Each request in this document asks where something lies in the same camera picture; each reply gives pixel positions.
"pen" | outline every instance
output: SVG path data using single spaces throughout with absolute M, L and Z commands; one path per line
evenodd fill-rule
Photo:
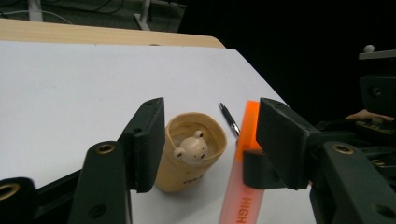
M 236 144 L 233 165 L 224 195 L 219 224 L 255 224 L 259 216 L 264 190 L 254 189 L 243 181 L 243 153 L 262 150 L 256 141 L 260 103 L 248 101 L 242 120 L 241 135 Z
M 224 115 L 224 118 L 227 120 L 227 123 L 230 125 L 231 130 L 233 131 L 233 134 L 235 134 L 235 137 L 238 139 L 239 133 L 240 133 L 238 125 L 236 125 L 235 120 L 233 120 L 233 117 L 231 116 L 227 107 L 225 107 L 225 105 L 223 103 L 220 103 L 220 109 L 221 109 L 222 114 Z

